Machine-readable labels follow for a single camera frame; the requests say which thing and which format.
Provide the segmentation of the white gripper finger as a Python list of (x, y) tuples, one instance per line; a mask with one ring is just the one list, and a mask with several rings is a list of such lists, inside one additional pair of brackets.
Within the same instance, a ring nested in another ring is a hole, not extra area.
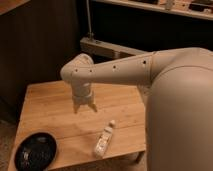
[(80, 108), (80, 105), (79, 104), (74, 104), (73, 108), (74, 108), (74, 113), (77, 114), (78, 110)]
[(92, 108), (92, 109), (94, 110), (94, 112), (97, 112), (97, 106), (96, 106), (96, 104), (94, 104), (94, 103), (89, 103), (88, 106), (89, 106), (90, 108)]

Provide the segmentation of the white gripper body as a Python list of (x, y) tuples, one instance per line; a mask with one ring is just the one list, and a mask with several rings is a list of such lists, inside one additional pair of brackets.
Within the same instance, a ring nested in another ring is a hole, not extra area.
[(73, 84), (72, 99), (75, 105), (92, 104), (94, 101), (94, 93), (90, 83)]

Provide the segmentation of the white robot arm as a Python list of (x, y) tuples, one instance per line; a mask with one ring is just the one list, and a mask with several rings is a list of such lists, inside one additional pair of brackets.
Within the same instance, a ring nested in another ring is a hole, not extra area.
[(77, 106), (93, 101), (93, 83), (147, 87), (147, 171), (213, 171), (213, 51), (160, 50), (99, 64), (82, 53), (60, 75)]

